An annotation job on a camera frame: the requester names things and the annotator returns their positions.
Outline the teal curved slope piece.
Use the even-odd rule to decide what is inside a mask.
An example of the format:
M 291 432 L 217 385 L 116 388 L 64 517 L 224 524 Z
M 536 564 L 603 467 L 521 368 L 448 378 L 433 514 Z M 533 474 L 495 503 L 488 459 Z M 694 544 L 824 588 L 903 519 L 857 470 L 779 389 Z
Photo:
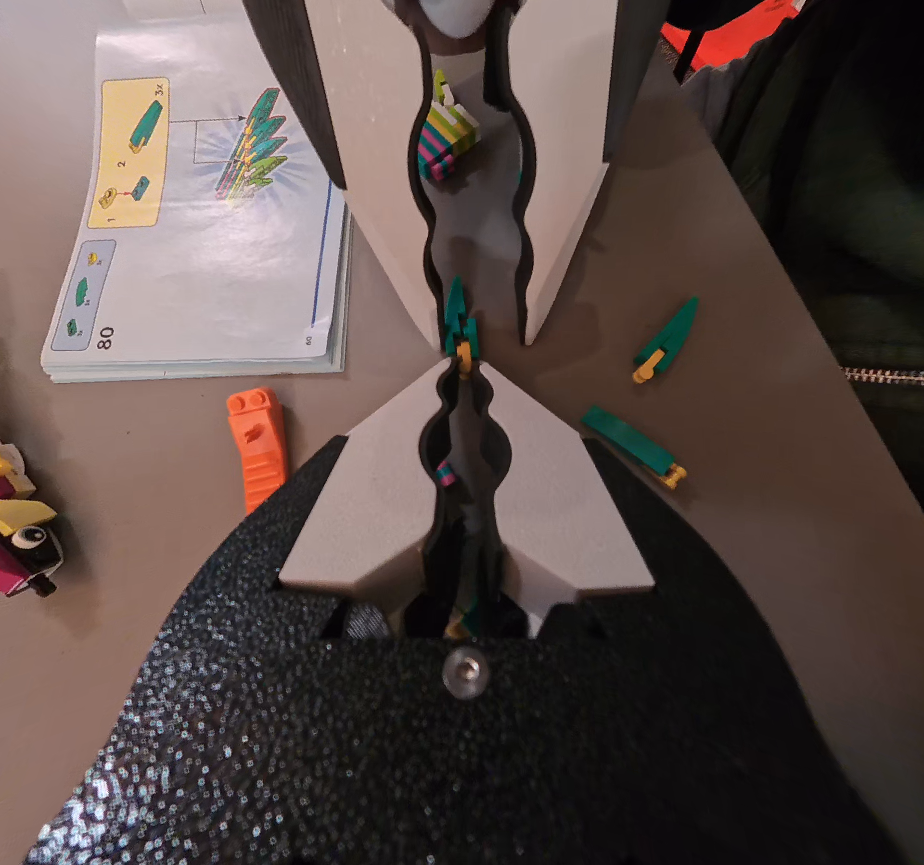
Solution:
M 444 310 L 445 353 L 456 355 L 459 344 L 466 340 L 465 329 L 468 324 L 468 312 L 464 296 L 463 282 L 460 276 L 454 276 Z

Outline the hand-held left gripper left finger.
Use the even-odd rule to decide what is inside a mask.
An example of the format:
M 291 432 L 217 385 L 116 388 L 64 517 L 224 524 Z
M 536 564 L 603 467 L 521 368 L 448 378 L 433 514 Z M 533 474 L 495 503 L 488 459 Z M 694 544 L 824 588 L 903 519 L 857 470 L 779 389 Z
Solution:
M 424 547 L 445 520 L 456 360 L 437 363 L 347 435 L 279 574 L 284 588 L 391 615 L 425 587 Z

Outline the teal feather with yellow clip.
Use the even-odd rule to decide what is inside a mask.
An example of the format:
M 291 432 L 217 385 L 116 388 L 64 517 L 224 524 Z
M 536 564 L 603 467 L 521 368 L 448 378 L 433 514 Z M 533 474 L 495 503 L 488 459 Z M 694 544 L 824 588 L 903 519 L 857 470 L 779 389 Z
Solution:
M 633 383 L 641 385 L 664 374 L 684 347 L 699 308 L 699 297 L 690 298 L 634 357 Z
M 675 490 L 687 478 L 687 471 L 670 452 L 608 410 L 591 406 L 582 415 L 581 422 L 668 488 Z

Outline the pink lego bird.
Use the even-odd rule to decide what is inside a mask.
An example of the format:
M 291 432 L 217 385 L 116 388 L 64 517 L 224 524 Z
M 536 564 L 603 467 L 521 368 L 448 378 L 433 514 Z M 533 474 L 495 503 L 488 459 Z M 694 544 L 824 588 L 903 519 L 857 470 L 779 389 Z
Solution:
M 56 591 L 54 574 L 64 551 L 55 533 L 57 513 L 42 502 L 25 459 L 10 443 L 1 444 L 1 594 L 12 598 Z

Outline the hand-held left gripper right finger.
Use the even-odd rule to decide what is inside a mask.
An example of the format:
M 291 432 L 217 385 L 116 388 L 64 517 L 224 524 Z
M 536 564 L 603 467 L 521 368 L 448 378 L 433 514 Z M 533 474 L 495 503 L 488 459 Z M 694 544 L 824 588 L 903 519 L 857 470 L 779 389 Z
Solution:
M 502 602 L 537 636 L 557 605 L 647 594 L 653 573 L 584 439 L 489 363 L 471 377 Z

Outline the lego instruction booklet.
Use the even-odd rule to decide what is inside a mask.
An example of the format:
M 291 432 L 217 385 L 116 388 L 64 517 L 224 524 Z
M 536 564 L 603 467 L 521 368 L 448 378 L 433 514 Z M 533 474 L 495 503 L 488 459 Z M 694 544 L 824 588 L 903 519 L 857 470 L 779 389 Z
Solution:
M 344 371 L 352 219 L 241 0 L 122 0 L 40 353 L 59 384 Z

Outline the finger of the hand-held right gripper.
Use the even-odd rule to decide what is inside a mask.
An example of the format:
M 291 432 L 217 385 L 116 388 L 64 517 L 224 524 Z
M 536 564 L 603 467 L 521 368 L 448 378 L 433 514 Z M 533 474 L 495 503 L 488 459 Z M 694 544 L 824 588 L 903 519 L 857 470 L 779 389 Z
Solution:
M 609 163 L 603 159 L 618 0 L 525 0 L 507 33 L 522 144 L 513 215 L 521 343 L 538 336 Z
M 304 1 L 344 197 L 401 303 L 438 350 L 443 285 L 417 159 L 431 104 L 429 55 L 382 0 Z

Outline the orange brick separator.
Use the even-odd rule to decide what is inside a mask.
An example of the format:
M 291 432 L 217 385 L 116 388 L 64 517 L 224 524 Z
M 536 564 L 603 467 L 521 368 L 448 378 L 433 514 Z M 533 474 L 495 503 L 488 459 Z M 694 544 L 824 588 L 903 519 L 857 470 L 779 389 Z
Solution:
M 283 408 L 269 386 L 227 397 L 228 424 L 241 460 L 246 515 L 288 480 Z

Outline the orange object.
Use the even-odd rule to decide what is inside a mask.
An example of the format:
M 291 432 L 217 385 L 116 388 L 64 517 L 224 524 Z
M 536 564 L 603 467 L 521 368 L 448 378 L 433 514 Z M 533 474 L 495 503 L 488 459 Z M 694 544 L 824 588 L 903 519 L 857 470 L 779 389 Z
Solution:
M 689 70 L 719 67 L 743 58 L 758 41 L 770 37 L 787 19 L 795 17 L 806 0 L 763 0 L 731 22 L 704 34 Z

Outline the striped lego wing assembly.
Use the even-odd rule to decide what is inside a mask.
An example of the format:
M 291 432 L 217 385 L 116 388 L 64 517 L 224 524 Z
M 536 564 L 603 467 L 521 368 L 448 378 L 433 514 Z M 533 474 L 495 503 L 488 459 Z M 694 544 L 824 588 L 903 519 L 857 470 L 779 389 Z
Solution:
M 479 121 L 458 101 L 438 68 L 433 73 L 433 100 L 418 143 L 418 169 L 423 180 L 442 181 L 455 170 L 460 156 L 481 139 Z

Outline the dark green jacket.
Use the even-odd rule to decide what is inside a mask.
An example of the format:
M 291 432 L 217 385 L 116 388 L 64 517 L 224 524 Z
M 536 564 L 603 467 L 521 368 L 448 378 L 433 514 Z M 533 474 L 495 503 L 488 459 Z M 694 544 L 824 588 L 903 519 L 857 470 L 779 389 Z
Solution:
M 918 503 L 923 0 L 814 0 L 683 84 Z

